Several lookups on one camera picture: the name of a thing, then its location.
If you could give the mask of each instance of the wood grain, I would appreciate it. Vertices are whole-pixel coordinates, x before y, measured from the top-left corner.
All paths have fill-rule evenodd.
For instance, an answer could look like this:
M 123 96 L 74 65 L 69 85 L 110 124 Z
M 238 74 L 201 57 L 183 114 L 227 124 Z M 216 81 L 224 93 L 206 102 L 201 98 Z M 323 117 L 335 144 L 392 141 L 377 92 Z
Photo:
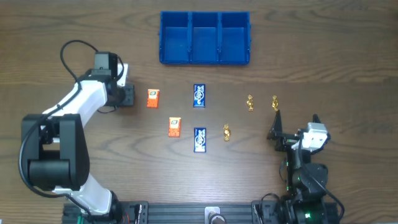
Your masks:
M 250 11 L 252 52 L 245 67 L 159 63 L 159 13 Z M 91 173 L 122 200 L 250 202 L 283 195 L 285 156 L 266 132 L 279 98 L 294 133 L 318 113 L 332 141 L 315 162 L 346 206 L 343 223 L 398 221 L 398 4 L 393 0 L 0 1 L 0 219 L 60 223 L 63 199 L 29 192 L 17 171 L 21 119 L 53 106 L 72 87 L 59 50 L 70 39 L 116 52 L 131 66 L 136 105 L 95 114 L 85 129 Z M 82 45 L 65 51 L 77 73 L 92 67 Z M 194 83 L 206 109 L 193 110 Z M 157 110 L 146 91 L 161 91 Z M 254 112 L 247 111 L 248 94 Z M 179 139 L 168 118 L 182 117 Z M 229 123 L 230 142 L 223 141 Z M 193 153 L 193 127 L 208 130 L 208 152 Z

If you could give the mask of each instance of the blue tray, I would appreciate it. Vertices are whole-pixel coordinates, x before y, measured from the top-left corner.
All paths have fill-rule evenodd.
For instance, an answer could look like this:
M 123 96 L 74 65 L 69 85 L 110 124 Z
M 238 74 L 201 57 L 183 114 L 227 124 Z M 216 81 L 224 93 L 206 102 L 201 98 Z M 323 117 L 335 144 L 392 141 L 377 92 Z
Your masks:
M 160 13 L 159 60 L 164 64 L 246 65 L 249 12 Z

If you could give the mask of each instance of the wooden table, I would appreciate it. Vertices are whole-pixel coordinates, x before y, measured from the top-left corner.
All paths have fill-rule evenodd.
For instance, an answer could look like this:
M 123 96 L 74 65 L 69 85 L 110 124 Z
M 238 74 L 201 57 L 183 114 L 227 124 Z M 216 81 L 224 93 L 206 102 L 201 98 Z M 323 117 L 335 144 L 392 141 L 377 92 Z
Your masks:
M 159 13 L 250 11 L 252 52 L 244 67 L 159 63 Z M 131 66 L 136 105 L 96 113 L 85 128 L 91 173 L 122 200 L 250 202 L 285 194 L 285 154 L 266 140 L 279 99 L 284 130 L 317 113 L 332 140 L 313 157 L 329 167 L 327 187 L 345 205 L 343 223 L 398 220 L 398 4 L 390 1 L 1 1 L 0 219 L 60 223 L 64 199 L 36 196 L 17 171 L 20 123 L 68 93 L 59 50 L 82 39 Z M 93 52 L 73 44 L 65 60 L 81 74 Z M 192 108 L 206 83 L 206 109 Z M 160 89 L 157 110 L 148 88 Z M 254 96 L 254 112 L 246 108 Z M 168 138 L 170 116 L 182 134 Z M 223 141 L 223 125 L 231 128 Z M 208 152 L 193 153 L 193 127 L 207 127 Z

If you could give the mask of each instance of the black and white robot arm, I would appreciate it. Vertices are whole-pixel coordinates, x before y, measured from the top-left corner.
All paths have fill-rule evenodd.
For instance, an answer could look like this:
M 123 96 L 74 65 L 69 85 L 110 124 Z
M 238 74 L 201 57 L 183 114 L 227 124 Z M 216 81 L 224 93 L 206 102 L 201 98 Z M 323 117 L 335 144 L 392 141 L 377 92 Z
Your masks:
M 90 174 L 83 128 L 102 106 L 132 106 L 134 87 L 126 84 L 128 64 L 118 64 L 118 59 L 116 54 L 97 52 L 94 69 L 81 77 L 67 96 L 43 114 L 28 114 L 22 120 L 19 161 L 22 180 L 35 193 L 65 196 L 89 220 L 116 223 L 123 217 L 123 207 L 116 195 Z M 59 151 L 44 150 L 44 144 L 54 142 L 60 143 Z

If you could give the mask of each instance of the tic tac logo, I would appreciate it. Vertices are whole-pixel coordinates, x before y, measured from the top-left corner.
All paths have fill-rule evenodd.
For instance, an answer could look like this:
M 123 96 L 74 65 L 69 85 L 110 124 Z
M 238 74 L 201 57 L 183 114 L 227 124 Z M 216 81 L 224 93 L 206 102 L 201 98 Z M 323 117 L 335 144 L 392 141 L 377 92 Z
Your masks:
M 198 104 L 201 103 L 203 97 L 205 97 L 205 86 L 198 86 L 197 90 L 194 94 L 195 100 L 197 100 Z
M 198 136 L 195 138 L 197 146 L 202 146 L 206 143 L 206 130 L 198 131 Z

